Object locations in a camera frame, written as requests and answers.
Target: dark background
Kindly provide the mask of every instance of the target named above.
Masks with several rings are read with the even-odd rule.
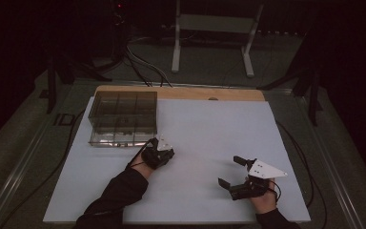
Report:
[[[173,24],[174,1],[121,2],[129,22],[143,33],[162,37],[162,25]],[[187,1],[185,10],[251,13],[230,10],[226,1],[212,2],[210,6],[210,1]],[[75,60],[90,64],[93,56],[109,55],[107,47],[114,39],[111,21],[107,0],[0,1],[0,128],[47,68],[42,40],[49,39]],[[289,71],[310,60],[322,66],[320,85],[327,89],[366,163],[366,1],[267,1],[258,28],[262,33],[305,36]],[[61,79],[71,83],[72,76]]]

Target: white table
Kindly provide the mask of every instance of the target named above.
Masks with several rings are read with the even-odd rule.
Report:
[[[112,177],[139,148],[93,148],[92,126],[83,116],[58,179],[45,222],[75,222],[99,198]],[[217,179],[244,182],[246,170],[233,156],[258,158],[289,175],[276,179],[280,212],[293,221],[310,220],[293,167],[264,101],[158,100],[158,133],[173,145],[174,158],[150,177],[143,199],[126,207],[125,223],[209,224],[255,221],[248,200],[232,201]]]

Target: transparent plastic box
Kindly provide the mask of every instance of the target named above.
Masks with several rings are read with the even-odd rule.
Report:
[[[89,113],[90,144],[97,147],[143,145],[156,136],[156,92],[96,92]]]

